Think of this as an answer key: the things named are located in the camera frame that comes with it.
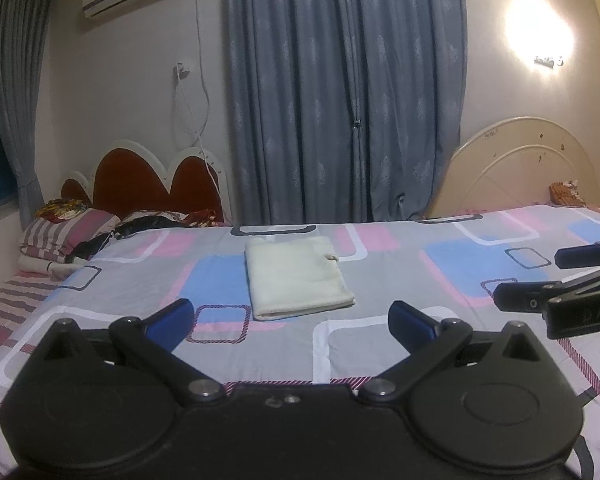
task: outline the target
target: black bag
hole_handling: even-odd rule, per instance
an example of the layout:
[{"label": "black bag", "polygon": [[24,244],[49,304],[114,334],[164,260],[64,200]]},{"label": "black bag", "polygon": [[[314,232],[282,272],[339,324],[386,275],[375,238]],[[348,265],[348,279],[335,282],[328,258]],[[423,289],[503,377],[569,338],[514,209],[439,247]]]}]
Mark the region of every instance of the black bag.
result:
[{"label": "black bag", "polygon": [[70,264],[75,258],[91,260],[108,243],[111,237],[116,240],[129,238],[136,233],[148,231],[150,229],[165,229],[169,227],[189,227],[181,222],[176,222],[165,218],[164,216],[141,216],[129,222],[120,224],[110,233],[103,233],[91,240],[80,242],[71,251],[71,254],[65,258],[65,262]]}]

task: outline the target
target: curtain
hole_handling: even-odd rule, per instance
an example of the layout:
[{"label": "curtain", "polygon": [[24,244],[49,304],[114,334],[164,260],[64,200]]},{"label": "curtain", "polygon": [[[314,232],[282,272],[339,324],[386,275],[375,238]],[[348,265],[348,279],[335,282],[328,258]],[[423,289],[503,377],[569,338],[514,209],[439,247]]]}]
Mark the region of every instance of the curtain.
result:
[{"label": "curtain", "polygon": [[40,67],[51,0],[0,0],[0,139],[25,228],[44,204],[34,170]]},{"label": "curtain", "polygon": [[464,0],[227,0],[245,224],[421,215],[459,143]]}]

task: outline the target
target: pillow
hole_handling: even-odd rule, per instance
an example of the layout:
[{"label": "pillow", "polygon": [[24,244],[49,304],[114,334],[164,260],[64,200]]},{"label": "pillow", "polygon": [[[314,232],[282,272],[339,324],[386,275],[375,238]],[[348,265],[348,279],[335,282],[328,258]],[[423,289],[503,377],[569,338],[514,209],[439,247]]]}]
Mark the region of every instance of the pillow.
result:
[{"label": "pillow", "polygon": [[202,211],[196,211],[194,213],[179,213],[177,211],[136,211],[125,216],[122,223],[131,222],[137,218],[144,216],[163,216],[174,222],[180,222],[190,227],[216,227],[221,225],[220,222],[216,222],[216,212],[212,209],[203,209]]},{"label": "pillow", "polygon": [[64,259],[77,244],[110,232],[119,222],[117,216],[99,209],[87,209],[58,224],[36,218],[22,234],[20,252],[33,258],[64,264]]}]

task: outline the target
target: cloth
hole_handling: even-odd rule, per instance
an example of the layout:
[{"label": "cloth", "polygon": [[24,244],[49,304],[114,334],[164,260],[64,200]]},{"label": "cloth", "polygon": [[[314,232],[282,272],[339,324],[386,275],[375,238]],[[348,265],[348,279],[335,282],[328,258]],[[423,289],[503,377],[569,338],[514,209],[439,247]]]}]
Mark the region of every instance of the cloth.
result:
[{"label": "cloth", "polygon": [[33,258],[26,254],[21,254],[18,259],[18,266],[23,272],[35,272],[51,277],[56,282],[64,282],[76,270],[83,268],[89,262],[80,258],[75,258],[70,264],[59,264],[50,262],[41,258]]},{"label": "cloth", "polygon": [[11,334],[20,328],[36,309],[56,290],[47,276],[18,274],[0,285],[0,350],[13,344]]},{"label": "cloth", "polygon": [[50,200],[44,207],[36,211],[37,218],[49,220],[52,224],[59,224],[84,213],[89,205],[82,200],[71,198],[58,198]]},{"label": "cloth", "polygon": [[255,319],[314,314],[355,303],[327,237],[283,243],[255,238],[245,253]]},{"label": "cloth", "polygon": [[119,222],[120,218],[100,209],[87,209],[59,224],[36,218],[22,234],[20,252],[60,264],[70,263],[67,256],[80,242],[110,232]]},{"label": "cloth", "polygon": [[[356,304],[254,321],[244,256],[248,240],[315,236],[328,237],[336,249]],[[501,282],[547,282],[579,273],[552,264],[555,251],[578,243],[572,240],[599,241],[600,214],[537,205],[435,221],[138,233],[105,247],[30,315],[19,301],[30,303],[27,297],[34,294],[0,293],[6,299],[0,306],[10,311],[4,316],[19,310],[29,316],[19,326],[3,320],[11,327],[5,337],[18,343],[0,348],[0,403],[26,362],[25,352],[59,317],[100,329],[122,316],[144,319],[178,298],[191,301],[196,317],[174,355],[203,365],[228,390],[240,382],[346,383],[357,389],[407,356],[387,328],[389,306],[404,300],[437,320],[459,318],[474,330],[499,331],[508,321],[525,321],[583,406],[582,438],[569,462],[574,478],[600,480],[600,333],[549,340],[542,316],[501,312],[491,299]],[[0,465],[1,472],[16,465],[1,431]]]},{"label": "cloth", "polygon": [[203,209],[193,213],[181,213],[178,211],[148,211],[141,210],[131,213],[123,219],[123,222],[131,222],[145,216],[162,216],[174,222],[186,224],[189,227],[220,227],[216,221],[216,212],[213,209]]},{"label": "cloth", "polygon": [[25,229],[44,205],[35,171],[36,105],[52,0],[0,0],[0,138]]},{"label": "cloth", "polygon": [[568,180],[566,182],[554,182],[549,186],[551,202],[556,205],[567,205],[572,207],[586,207],[578,193],[578,181]]},{"label": "cloth", "polygon": [[244,225],[418,218],[460,142],[464,0],[227,0]]},{"label": "cloth", "polygon": [[161,215],[154,216],[150,214],[147,216],[140,216],[133,220],[122,222],[111,232],[104,232],[90,240],[80,242],[74,247],[74,250],[71,251],[66,260],[67,262],[72,262],[76,258],[91,260],[98,252],[106,247],[112,238],[115,240],[122,240],[142,231],[167,229],[171,227],[187,228],[189,225],[176,220],[171,220],[170,218]]}]

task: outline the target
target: headboard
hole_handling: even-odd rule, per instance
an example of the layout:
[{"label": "headboard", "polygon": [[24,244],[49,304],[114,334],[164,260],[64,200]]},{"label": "headboard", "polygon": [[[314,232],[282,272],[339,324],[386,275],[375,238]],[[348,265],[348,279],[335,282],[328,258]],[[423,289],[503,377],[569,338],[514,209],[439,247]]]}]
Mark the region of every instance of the headboard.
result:
[{"label": "headboard", "polygon": [[[205,158],[220,195],[207,173]],[[91,178],[70,172],[61,196],[85,200],[119,218],[142,209],[183,213],[213,209],[219,221],[224,221],[223,210],[231,215],[226,175],[213,154],[187,148],[167,170],[152,152],[131,140],[117,142]]]},{"label": "headboard", "polygon": [[554,182],[578,180],[587,205],[600,205],[600,185],[582,145],[558,124],[534,117],[481,131],[451,159],[428,218],[548,203]]}]

